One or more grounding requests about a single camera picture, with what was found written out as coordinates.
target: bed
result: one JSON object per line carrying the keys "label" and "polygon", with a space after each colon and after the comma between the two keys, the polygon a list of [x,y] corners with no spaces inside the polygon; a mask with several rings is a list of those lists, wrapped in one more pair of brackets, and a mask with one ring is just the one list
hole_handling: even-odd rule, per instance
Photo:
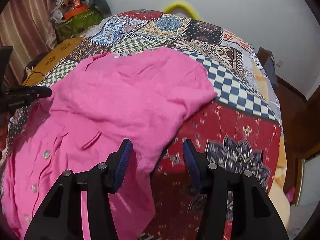
{"label": "bed", "polygon": [[[206,196],[195,194],[190,187],[181,152],[187,138],[210,161],[230,171],[252,170],[287,227],[290,206],[282,191],[286,158],[279,102],[250,44],[221,27],[151,10],[104,19],[90,28],[83,39],[78,38],[76,43],[72,40],[72,44],[78,45],[67,56],[55,57],[54,60],[61,60],[52,69],[45,64],[43,70],[37,66],[37,71],[46,73],[44,78],[30,77],[26,85],[38,82],[36,85],[50,87],[81,60],[96,54],[113,52],[126,56],[167,47],[200,62],[218,94],[183,123],[151,173],[156,215],[141,239],[196,237]],[[27,127],[30,109],[31,106],[18,109],[13,117],[0,162],[1,175],[12,154],[14,139]],[[224,239],[230,238],[232,209],[233,194],[229,192]]]}

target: floor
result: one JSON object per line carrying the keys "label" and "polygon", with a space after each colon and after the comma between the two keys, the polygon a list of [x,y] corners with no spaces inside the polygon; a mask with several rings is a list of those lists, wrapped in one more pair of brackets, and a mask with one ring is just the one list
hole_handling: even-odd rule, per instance
{"label": "floor", "polygon": [[284,192],[287,193],[291,187],[296,185],[296,159],[315,145],[318,130],[316,113],[308,110],[306,102],[294,92],[279,84],[275,88],[281,107],[281,117],[284,130],[284,144],[288,162],[287,176],[284,184]]}
{"label": "floor", "polygon": [[300,233],[301,229],[305,226],[314,212],[317,204],[318,202],[314,202],[306,206],[290,207],[290,223],[289,228],[287,229],[289,240],[293,240],[297,234]]}

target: orange box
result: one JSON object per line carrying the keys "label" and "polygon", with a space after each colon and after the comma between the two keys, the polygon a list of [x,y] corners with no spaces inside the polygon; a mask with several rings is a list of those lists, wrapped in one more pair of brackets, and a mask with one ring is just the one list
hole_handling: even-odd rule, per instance
{"label": "orange box", "polygon": [[80,0],[73,0],[73,8],[81,7],[81,1]]}
{"label": "orange box", "polygon": [[89,7],[86,6],[86,5],[83,5],[83,6],[80,6],[78,8],[74,8],[74,9],[71,9],[69,11],[67,11],[63,16],[66,20],[70,19],[71,17],[79,14],[79,13],[82,13],[82,12],[85,12],[86,10],[88,10]]}

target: yellow object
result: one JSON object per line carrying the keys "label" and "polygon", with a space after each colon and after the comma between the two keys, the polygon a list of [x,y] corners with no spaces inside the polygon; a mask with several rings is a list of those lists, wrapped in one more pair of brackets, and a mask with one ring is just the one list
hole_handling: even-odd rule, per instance
{"label": "yellow object", "polygon": [[174,1],[172,3],[170,3],[166,8],[164,8],[163,12],[164,13],[171,13],[174,9],[184,9],[192,19],[200,20],[199,15],[196,13],[196,11],[189,5],[187,4],[185,1],[181,1],[181,0],[177,0]]}
{"label": "yellow object", "polygon": [[83,37],[80,37],[67,39],[61,42],[57,47],[51,50],[49,54],[38,63],[38,65],[35,66],[35,68],[28,75],[28,78],[24,81],[23,85],[33,86],[37,83],[40,83],[44,75],[52,70],[59,60],[68,56],[82,39]]}

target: green bag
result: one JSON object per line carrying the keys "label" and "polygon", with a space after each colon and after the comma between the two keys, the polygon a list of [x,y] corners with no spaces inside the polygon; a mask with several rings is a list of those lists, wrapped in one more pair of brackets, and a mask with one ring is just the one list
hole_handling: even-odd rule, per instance
{"label": "green bag", "polygon": [[88,9],[63,23],[55,23],[58,43],[75,38],[81,32],[103,20],[102,15],[95,9]]}

